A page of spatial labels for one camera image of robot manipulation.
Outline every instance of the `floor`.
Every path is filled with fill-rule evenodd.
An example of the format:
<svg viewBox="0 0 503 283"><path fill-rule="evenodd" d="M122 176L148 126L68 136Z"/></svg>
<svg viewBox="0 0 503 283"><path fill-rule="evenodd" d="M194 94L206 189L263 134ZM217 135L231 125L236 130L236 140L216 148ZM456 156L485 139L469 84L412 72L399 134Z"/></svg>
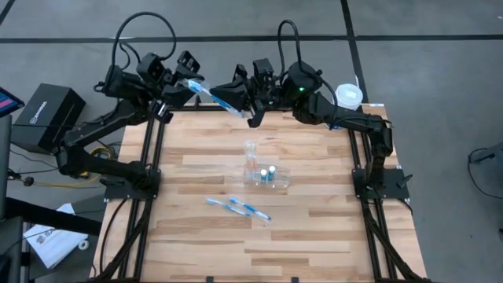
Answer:
<svg viewBox="0 0 503 283"><path fill-rule="evenodd" d="M503 2L350 0L368 99L384 103L393 121L394 139L409 185L414 222L428 276L442 282L497 282L503 277L503 203L476 190L467 172L467 155L501 142L503 120ZM302 42L303 59L324 71L333 86L354 82L347 41L324 35L346 35L340 1L302 0L0 0L10 7L0 25L0 84L28 101L40 83L71 86L87 102L81 120L109 111L115 102L92 91L105 77L116 29L129 15L149 10L164 15L182 41L177 52L189 50L212 85L227 83L235 64L252 69L252 61L268 57L279 71L272 37L283 19L294 20L302 35L322 35ZM123 36L141 37L134 46L142 54L167 53L170 43L152 43L167 36L153 18L134 20ZM241 42L190 42L217 35ZM378 35L397 35L383 37ZM452 35L400 40L398 35ZM455 35L473 35L457 37ZM496 40L490 36L499 35ZM246 39L261 39L250 42ZM294 45L284 44L287 62ZM119 62L125 57L120 54ZM121 130L104 138L121 139ZM13 146L19 153L26 153ZM28 153L54 164L48 156ZM11 155L11 168L32 171L46 165ZM503 196L503 164L489 160L472 167L479 186ZM57 172L33 175L39 181L74 182ZM9 196L49 208L103 193L98 189L56 189L9 184ZM89 266L40 278L40 282L78 281Z"/></svg>

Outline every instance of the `black case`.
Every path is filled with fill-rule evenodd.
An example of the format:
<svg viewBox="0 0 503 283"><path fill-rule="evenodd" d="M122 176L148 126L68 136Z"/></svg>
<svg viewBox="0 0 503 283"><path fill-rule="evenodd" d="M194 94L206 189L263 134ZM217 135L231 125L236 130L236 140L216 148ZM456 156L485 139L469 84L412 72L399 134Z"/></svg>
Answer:
<svg viewBox="0 0 503 283"><path fill-rule="evenodd" d="M75 125L84 105L86 102L73 89L41 83L13 124L11 142L32 153L52 154L72 128L57 125ZM55 127L35 127L48 125Z"/></svg>

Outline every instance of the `white paper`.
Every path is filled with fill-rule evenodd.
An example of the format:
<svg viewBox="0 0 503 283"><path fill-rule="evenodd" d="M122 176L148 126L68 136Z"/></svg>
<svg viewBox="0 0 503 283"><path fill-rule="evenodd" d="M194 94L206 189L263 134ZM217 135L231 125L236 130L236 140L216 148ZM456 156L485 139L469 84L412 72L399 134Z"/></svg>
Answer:
<svg viewBox="0 0 503 283"><path fill-rule="evenodd" d="M63 204L57 209L60 212L75 214L71 204ZM24 232L30 246L35 250L39 258L48 269L54 268L63 260L81 241L87 239L84 233L69 232L65 230L52 230L53 227L35 225L30 230Z"/></svg>

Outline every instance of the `wooden table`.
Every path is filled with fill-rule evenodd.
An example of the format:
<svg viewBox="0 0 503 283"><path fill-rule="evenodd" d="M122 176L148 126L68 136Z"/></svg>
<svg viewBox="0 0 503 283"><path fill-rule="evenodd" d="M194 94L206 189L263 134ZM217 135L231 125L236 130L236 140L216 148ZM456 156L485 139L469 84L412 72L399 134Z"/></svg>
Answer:
<svg viewBox="0 0 503 283"><path fill-rule="evenodd" d="M382 105L365 105L364 111L386 117ZM120 160L139 160L145 128L126 129ZM291 170L287 189L243 185L247 140L258 142L260 163ZM149 223L142 281L204 281L206 276L215 281L373 281L347 130L303 125L289 112L268 112L258 129L228 112L176 112L165 130L160 164L162 186ZM396 164L394 153L387 166ZM207 197L228 196L271 215L272 222L205 203ZM107 206L98 247L118 203ZM106 263L123 244L129 210L130 201L112 224ZM396 200L386 200L384 210L391 242L416 273L426 276L410 211ZM131 255L135 258L136 246ZM129 275L133 269L131 260Z"/></svg>

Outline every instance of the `blue toothbrush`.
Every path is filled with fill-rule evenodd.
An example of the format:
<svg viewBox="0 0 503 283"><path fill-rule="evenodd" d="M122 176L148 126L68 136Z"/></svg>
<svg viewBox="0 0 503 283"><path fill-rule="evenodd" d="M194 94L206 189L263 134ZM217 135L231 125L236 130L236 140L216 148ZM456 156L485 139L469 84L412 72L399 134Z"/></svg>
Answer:
<svg viewBox="0 0 503 283"><path fill-rule="evenodd" d="M247 213L246 211L241 211L235 207L232 207L228 204L224 204L223 202L219 201L219 200L213 200L213 199L206 199L206 202L210 205L215 205L215 204L219 204L220 206L222 206L223 208L227 209L227 210L230 210L232 212L236 212L237 214L239 215L243 215L243 216L246 216L246 217L250 217L252 215L250 215L249 213Z"/></svg>
<svg viewBox="0 0 503 283"><path fill-rule="evenodd" d="M236 197L229 197L229 201L233 204L240 204L242 206L244 206L244 208L248 209L249 211L255 213L258 217L260 217L261 219L265 219L265 220L271 220L272 218L270 216L268 216L267 214L259 211L258 209L254 208L254 207L251 207L249 206L248 204L238 200Z"/></svg>
<svg viewBox="0 0 503 283"><path fill-rule="evenodd" d="M225 110L227 110L228 112L230 113L233 113L234 115L240 117L240 118L244 118L244 115L243 115L243 112L239 112L237 111L237 109L235 109L234 107L230 106L229 103L223 101L222 99L214 96L213 94L210 93L210 90L208 90L207 88L203 87L200 83L194 81L194 80L191 80L191 79L187 79L185 81L185 84L186 84L186 87L188 89L190 89L191 91L195 92L196 94L199 93L199 92L203 92L207 95L209 95L211 98L213 98L214 101L216 101L218 104L220 104L220 106L222 106Z"/></svg>

